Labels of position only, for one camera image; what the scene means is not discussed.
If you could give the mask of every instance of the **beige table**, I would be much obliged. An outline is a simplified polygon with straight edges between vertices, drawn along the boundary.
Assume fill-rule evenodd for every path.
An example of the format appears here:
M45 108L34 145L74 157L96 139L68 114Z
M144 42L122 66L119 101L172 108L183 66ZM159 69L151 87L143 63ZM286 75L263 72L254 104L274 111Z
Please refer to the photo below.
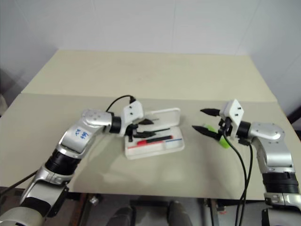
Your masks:
M235 153L191 127L217 126L218 118L199 110L220 108L235 97L245 109L244 120L274 122L286 131L301 172L300 142L248 57L59 51L0 119L0 186L46 161L83 109L105 109L125 93L135 95L145 109L181 108L186 148L130 161L122 151L123 139L100 136L77 168L71 191L239 198L243 174ZM113 110L118 113L125 104L122 100ZM248 162L247 147L236 147ZM256 159L253 165L247 198L262 199Z

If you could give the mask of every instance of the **red marker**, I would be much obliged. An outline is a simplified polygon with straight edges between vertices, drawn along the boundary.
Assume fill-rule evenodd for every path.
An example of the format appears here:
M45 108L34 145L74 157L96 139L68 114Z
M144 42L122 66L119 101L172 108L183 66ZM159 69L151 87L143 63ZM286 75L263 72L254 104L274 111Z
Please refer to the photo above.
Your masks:
M141 140L137 142L137 145L144 145L144 144L148 144L148 143L153 143L153 142L157 142L157 141L162 141L162 140L169 140L172 139L173 136L166 136L166 137L158 137L158 138L153 138L153 139L148 139L148 140Z

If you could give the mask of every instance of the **green object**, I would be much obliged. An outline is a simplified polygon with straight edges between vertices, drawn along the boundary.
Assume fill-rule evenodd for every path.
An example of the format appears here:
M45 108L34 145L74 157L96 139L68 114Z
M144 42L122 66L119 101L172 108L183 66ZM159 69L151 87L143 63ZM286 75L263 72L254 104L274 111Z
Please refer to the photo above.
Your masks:
M216 133L216 130L210 126L210 125L205 125L204 127L206 127L209 131L211 132L215 132ZM225 140L225 138L222 136L220 141L218 142L223 148L229 148L230 145L228 144L228 142Z

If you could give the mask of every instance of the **white wall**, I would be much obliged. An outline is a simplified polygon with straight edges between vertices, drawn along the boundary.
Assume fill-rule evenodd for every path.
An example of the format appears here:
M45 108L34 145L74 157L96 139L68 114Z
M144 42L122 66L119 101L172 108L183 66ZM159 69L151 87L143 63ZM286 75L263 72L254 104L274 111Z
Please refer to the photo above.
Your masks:
M6 98L58 48L249 54L285 113L301 105L300 0L0 0Z

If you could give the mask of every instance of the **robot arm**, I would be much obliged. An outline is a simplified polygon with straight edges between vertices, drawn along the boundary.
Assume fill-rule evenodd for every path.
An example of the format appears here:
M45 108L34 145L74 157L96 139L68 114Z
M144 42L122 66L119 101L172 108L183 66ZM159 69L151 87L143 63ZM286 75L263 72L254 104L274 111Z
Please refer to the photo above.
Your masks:
M25 189L20 206L4 213L0 225L40 226L46 217L55 216L68 193L67 184L95 137L104 132L122 137L134 121L142 118L139 101L126 106L120 117L100 110L85 110L80 120L64 133L50 158Z
M273 123L241 121L244 110L237 100L228 102L222 110L203 109L202 112L221 116L218 133L193 126L198 132L220 140L225 132L232 139L248 140L257 150L262 174L265 202L272 208L263 210L262 225L300 225L301 194L295 175L291 152L284 142L285 132Z

